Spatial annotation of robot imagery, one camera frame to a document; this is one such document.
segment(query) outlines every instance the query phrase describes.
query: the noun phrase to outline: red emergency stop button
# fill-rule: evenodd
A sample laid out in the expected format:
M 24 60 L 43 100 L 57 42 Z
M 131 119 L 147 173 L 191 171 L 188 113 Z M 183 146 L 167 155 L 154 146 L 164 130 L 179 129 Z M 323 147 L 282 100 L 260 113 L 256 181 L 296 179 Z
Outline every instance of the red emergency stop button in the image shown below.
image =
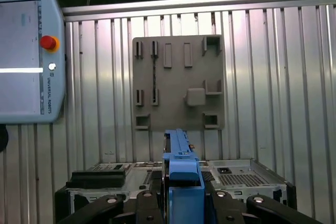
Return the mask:
M 57 48 L 57 41 L 54 37 L 46 35 L 41 38 L 40 45 L 48 51 L 54 51 Z

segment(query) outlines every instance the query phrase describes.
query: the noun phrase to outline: white button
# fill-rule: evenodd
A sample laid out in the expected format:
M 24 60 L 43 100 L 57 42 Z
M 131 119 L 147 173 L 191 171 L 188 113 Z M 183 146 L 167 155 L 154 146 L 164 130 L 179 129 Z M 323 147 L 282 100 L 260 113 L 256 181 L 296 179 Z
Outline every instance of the white button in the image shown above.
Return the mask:
M 50 63 L 48 68 L 49 68 L 49 70 L 54 71 L 56 69 L 56 64 L 55 63 Z

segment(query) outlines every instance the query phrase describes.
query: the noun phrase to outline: ventilation grille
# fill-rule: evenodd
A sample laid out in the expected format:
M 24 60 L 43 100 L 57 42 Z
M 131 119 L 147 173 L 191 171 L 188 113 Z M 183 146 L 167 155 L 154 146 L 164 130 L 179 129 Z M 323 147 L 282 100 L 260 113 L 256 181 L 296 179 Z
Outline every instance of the ventilation grille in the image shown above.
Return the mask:
M 147 172 L 146 178 L 143 180 L 143 185 L 150 185 L 152 180 L 152 171 Z
M 203 171 L 202 172 L 202 177 L 203 177 L 203 181 L 204 182 L 208 182 L 208 181 L 214 181 L 215 178 L 214 176 L 212 175 L 211 172 L 208 172 L 208 171 Z
M 256 175 L 220 175 L 219 179 L 223 186 L 245 185 L 247 187 L 262 186 L 265 183 Z

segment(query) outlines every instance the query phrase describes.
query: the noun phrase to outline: slot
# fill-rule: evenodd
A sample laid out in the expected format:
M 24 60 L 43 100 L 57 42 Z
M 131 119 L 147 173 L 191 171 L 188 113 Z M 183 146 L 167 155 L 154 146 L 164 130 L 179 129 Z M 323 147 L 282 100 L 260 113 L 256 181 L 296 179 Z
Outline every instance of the slot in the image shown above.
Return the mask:
M 119 170 L 122 167 L 122 165 L 116 165 L 115 168 L 113 168 L 113 170 Z
M 151 45 L 151 54 L 152 54 L 152 58 L 156 59 L 158 57 L 158 47 L 159 47 L 159 43 L 157 41 L 152 41 L 152 45 Z
M 159 106 L 159 90 L 153 89 L 152 105 Z
M 136 90 L 136 102 L 135 106 L 143 106 L 144 105 L 144 90 L 143 89 L 137 89 Z
M 150 127 L 150 114 L 135 116 L 135 129 L 148 130 Z
M 204 127 L 206 129 L 219 128 L 218 115 L 214 113 L 203 113 Z
M 222 52 L 222 40 L 221 36 L 205 36 L 202 40 L 202 55 L 205 56 L 205 54 L 208 51 L 209 46 L 215 46 L 216 47 L 216 56 L 219 56 Z
M 142 56 L 142 42 L 138 41 L 135 43 L 135 57 L 137 59 L 143 59 Z
M 215 88 L 210 88 L 207 80 L 203 81 L 205 95 L 220 95 L 223 93 L 222 80 L 217 80 Z

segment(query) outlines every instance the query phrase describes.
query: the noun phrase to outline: metal screw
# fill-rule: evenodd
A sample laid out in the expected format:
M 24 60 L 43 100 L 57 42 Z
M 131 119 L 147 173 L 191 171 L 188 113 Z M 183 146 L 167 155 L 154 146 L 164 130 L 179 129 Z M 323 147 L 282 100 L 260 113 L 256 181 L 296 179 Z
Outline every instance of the metal screw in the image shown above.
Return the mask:
M 218 196 L 218 197 L 221 197 L 221 198 L 222 198 L 222 197 L 224 197 L 225 195 L 226 195 L 226 194 L 225 194 L 225 192 L 223 192 L 223 191 L 218 191 L 218 192 L 217 192 L 217 196 Z
M 107 203 L 110 203 L 110 204 L 115 203 L 115 202 L 117 202 L 117 200 L 113 198 L 107 200 Z
M 144 194 L 143 194 L 143 196 L 144 196 L 144 197 L 151 197 L 151 196 L 152 196 L 152 194 L 151 194 L 151 193 L 149 193 L 149 192 L 147 192 L 147 193 L 144 193 Z
M 260 198 L 260 197 L 255 197 L 253 200 L 254 200 L 256 203 L 263 203 L 263 202 L 264 202 L 264 200 L 263 200 L 262 198 Z
M 233 218 L 232 216 L 226 216 L 226 219 L 227 219 L 228 221 L 234 221 L 234 220 L 235 220 L 235 218 Z
M 50 63 L 48 68 L 49 68 L 49 70 L 54 71 L 56 69 L 56 64 L 55 63 Z

